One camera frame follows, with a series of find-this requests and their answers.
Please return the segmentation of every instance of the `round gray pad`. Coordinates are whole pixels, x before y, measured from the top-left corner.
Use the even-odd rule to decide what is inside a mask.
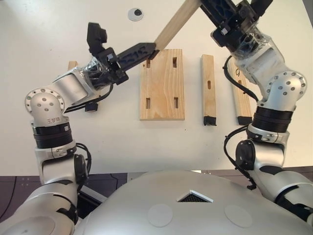
[[[149,222],[156,227],[168,225],[173,218],[172,209],[166,204],[156,204],[148,211]]]
[[[249,228],[252,225],[251,215],[236,205],[229,205],[224,209],[226,217],[235,225]]]

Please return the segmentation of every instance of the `rectangular slot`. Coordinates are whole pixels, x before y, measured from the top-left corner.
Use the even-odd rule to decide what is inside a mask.
[[[174,107],[178,109],[178,97],[174,97]]]
[[[173,68],[177,68],[177,57],[173,57]]]
[[[150,68],[150,60],[147,60],[147,68]]]
[[[210,81],[210,80],[207,81],[207,88],[208,88],[209,90],[211,89],[211,81]]]
[[[146,98],[146,109],[150,109],[150,98]]]

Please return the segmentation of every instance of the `wooden leg piece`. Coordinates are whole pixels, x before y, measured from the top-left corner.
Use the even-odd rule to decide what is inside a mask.
[[[212,55],[202,55],[202,94],[203,123],[216,126],[214,58]]]
[[[67,70],[71,70],[71,69],[75,68],[77,65],[78,65],[77,61],[69,61]]]
[[[241,73],[234,63],[234,59],[231,58],[228,62],[228,71],[232,78],[239,84],[246,87],[246,77]],[[236,105],[236,117],[239,125],[247,125],[252,122],[251,108],[249,102],[249,96],[244,94],[242,90],[232,85],[233,95]]]
[[[140,120],[185,120],[181,49],[141,64]]]
[[[155,40],[156,50],[163,50],[201,6],[200,0],[185,0]]]

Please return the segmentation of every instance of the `black end cap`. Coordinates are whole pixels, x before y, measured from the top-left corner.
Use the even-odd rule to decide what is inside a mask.
[[[97,103],[90,103],[90,104],[86,104],[85,106],[85,112],[92,113],[92,112],[96,112],[97,110],[98,110]]]
[[[216,117],[204,116],[203,123],[205,126],[216,126]]]
[[[160,50],[154,50],[152,54],[149,56],[148,60],[153,60]]]
[[[238,124],[242,126],[252,123],[252,117],[239,116],[237,117],[237,119],[238,119]]]

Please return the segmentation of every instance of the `white table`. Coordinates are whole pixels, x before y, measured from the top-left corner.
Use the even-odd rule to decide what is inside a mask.
[[[0,1],[0,175],[38,174],[24,98],[29,90],[50,84],[65,72],[69,60],[80,65],[89,61],[88,22],[100,23],[108,32],[106,47],[120,53],[138,42],[153,42],[182,2]],[[143,10],[143,20],[128,20],[133,7]],[[313,30],[302,1],[275,0],[259,28],[274,39],[289,67],[309,82],[289,127],[285,166],[313,165]],[[229,53],[210,38],[214,29],[199,9],[168,45],[183,49],[185,121],[139,121],[139,67],[128,71],[129,81],[115,86],[98,112],[69,114],[73,137],[92,153],[92,173],[233,168],[223,152],[224,136],[238,127],[231,85],[222,71]],[[214,55],[217,127],[203,126],[202,54]],[[254,111],[254,101],[250,103]],[[233,156],[237,142],[245,138],[242,133],[229,143]]]

